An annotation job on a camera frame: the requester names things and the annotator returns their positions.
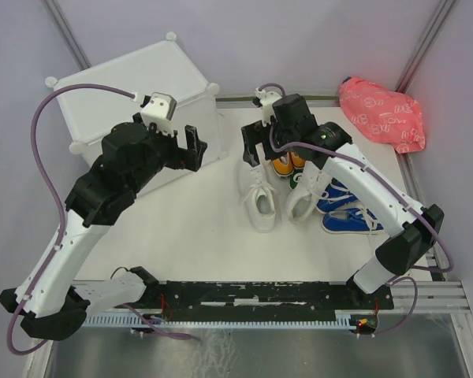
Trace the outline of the orange canvas sneaker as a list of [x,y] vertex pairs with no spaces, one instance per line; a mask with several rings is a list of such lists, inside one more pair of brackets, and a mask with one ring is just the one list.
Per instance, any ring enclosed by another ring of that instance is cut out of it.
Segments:
[[279,177],[289,177],[293,173],[294,166],[288,154],[272,160],[271,164]]
[[292,164],[294,169],[296,170],[302,170],[305,166],[305,160],[302,159],[298,154],[296,153],[291,153],[290,154],[291,159],[292,159]]

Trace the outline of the white plastic shoe cabinet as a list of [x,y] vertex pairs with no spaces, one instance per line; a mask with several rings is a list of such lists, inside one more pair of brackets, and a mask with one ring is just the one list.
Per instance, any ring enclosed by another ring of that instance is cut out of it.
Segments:
[[[187,146],[186,125],[196,127],[199,138],[207,143],[201,166],[215,161],[222,151],[212,85],[174,41],[116,58],[70,76],[62,84],[41,102],[32,123],[37,124],[42,110],[57,99],[73,137],[70,150],[90,153],[91,167],[102,154],[102,139],[113,127],[125,122],[145,125],[140,110],[144,98],[155,92],[177,100],[172,125],[180,147]],[[162,169],[137,197],[175,180],[182,172],[191,171]]]

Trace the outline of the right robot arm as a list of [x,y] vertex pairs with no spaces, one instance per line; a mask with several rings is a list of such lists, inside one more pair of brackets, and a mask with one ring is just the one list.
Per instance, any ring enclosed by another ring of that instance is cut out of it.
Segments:
[[319,124],[303,96],[257,89],[253,102],[261,118],[241,129],[247,170],[241,180],[243,201],[272,189],[261,156],[272,161],[297,154],[305,164],[301,179],[285,203],[291,222],[305,221],[319,201],[328,199],[327,188],[337,180],[361,202],[354,214],[368,231],[374,233],[381,225],[388,236],[374,256],[348,279],[350,285],[345,291],[349,304],[367,306],[381,286],[417,269],[417,261],[440,241],[443,211],[438,206],[426,207],[399,190],[339,124]]

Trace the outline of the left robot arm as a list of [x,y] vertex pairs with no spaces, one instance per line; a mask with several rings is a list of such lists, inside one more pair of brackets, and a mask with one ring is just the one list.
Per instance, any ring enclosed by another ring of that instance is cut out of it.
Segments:
[[175,135],[135,122],[116,125],[102,139],[102,154],[65,200],[65,223],[53,245],[21,286],[0,294],[4,308],[22,317],[20,326],[28,336],[62,341],[94,314],[123,304],[149,307],[157,302],[158,287],[141,267],[86,289],[75,288],[73,280],[99,240],[162,169],[199,170],[207,143],[195,127],[184,130],[185,148]]

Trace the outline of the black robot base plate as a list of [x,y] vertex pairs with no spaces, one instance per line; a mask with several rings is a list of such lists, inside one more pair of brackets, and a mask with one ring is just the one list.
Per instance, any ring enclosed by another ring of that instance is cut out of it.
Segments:
[[167,309],[175,321],[290,321],[332,318],[337,310],[393,309],[390,289],[364,294],[327,282],[180,282],[149,286],[136,306]]

